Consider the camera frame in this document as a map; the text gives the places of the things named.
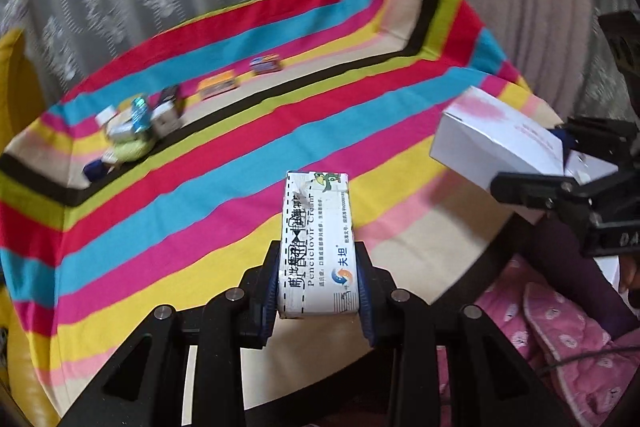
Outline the person right hand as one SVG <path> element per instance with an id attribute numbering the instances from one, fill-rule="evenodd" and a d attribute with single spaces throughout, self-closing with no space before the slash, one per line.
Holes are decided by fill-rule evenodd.
<path id="1" fill-rule="evenodd" d="M 620 292 L 635 291 L 640 288 L 639 261 L 631 255 L 620 256 Z"/>

